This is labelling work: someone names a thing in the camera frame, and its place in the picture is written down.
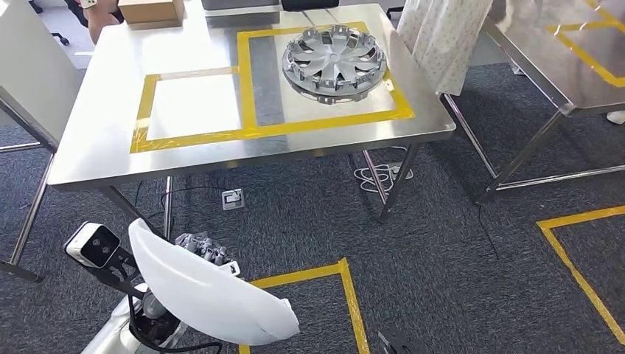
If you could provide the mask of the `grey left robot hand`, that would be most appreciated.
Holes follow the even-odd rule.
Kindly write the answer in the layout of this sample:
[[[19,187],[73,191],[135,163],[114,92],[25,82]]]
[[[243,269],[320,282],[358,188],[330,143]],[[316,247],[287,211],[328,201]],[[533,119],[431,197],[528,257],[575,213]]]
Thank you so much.
[[[177,244],[146,231],[130,236],[136,263],[154,297],[187,325],[210,332],[234,306],[237,278],[222,268],[224,253],[202,235],[183,234]]]

